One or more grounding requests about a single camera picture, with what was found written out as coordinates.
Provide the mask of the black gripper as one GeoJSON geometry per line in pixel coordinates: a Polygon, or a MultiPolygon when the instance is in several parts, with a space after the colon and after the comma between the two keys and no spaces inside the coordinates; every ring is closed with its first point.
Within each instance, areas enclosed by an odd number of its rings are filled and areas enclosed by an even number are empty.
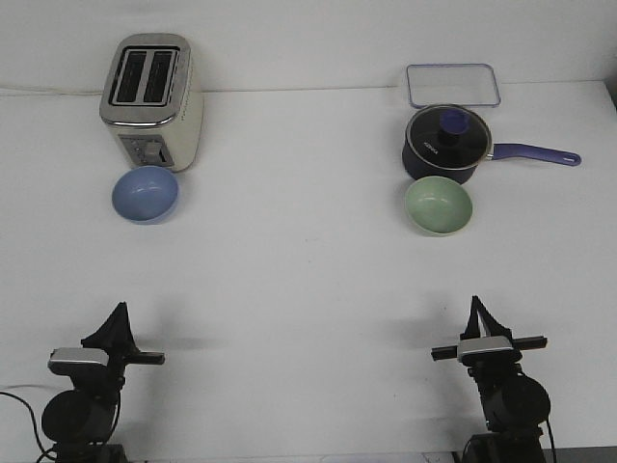
{"type": "Polygon", "coordinates": [[[481,364],[509,367],[516,364],[522,358],[523,351],[546,348],[549,341],[545,336],[512,339],[511,330],[497,322],[486,309],[480,298],[477,295],[473,295],[471,297],[467,327],[460,335],[459,341],[456,344],[433,347],[430,352],[432,360],[443,361],[455,359],[457,361],[457,346],[459,342],[461,340],[481,338],[480,327],[484,328],[484,337],[505,337],[513,343],[514,349],[512,351],[472,356],[472,362],[462,364],[467,368],[479,368],[481,364]]]}
{"type": "Polygon", "coordinates": [[[165,363],[163,352],[147,352],[136,347],[125,302],[119,302],[105,322],[93,334],[81,340],[81,346],[101,348],[107,354],[102,386],[123,386],[127,366],[161,366],[165,363]]]}

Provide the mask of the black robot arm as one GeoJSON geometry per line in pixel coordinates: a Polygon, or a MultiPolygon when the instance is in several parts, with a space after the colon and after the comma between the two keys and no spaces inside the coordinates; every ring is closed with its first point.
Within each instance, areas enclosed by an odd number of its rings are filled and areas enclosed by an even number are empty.
{"type": "Polygon", "coordinates": [[[475,382],[488,431],[469,437],[460,462],[544,462],[540,438],[550,396],[521,366],[525,350],[542,349],[544,336],[516,338],[471,297],[465,331],[455,345],[434,347],[435,361],[454,359],[475,382]]]}
{"type": "Polygon", "coordinates": [[[134,341],[127,304],[120,302],[79,347],[60,347],[47,366],[70,379],[72,388],[45,406],[41,425],[53,442],[57,462],[126,462],[124,447],[111,444],[120,418],[121,390],[129,365],[160,366],[162,352],[140,350],[134,341]]]}

